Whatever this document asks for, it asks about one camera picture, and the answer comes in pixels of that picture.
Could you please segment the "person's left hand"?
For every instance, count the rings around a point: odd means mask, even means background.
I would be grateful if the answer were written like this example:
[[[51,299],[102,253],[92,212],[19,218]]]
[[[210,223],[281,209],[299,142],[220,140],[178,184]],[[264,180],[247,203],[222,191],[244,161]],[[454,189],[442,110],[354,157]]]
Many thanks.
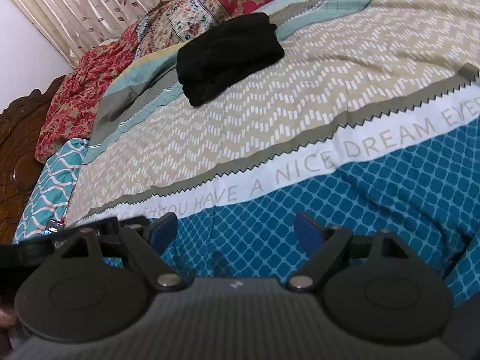
[[[6,304],[0,304],[0,328],[11,329],[18,323],[15,309]]]

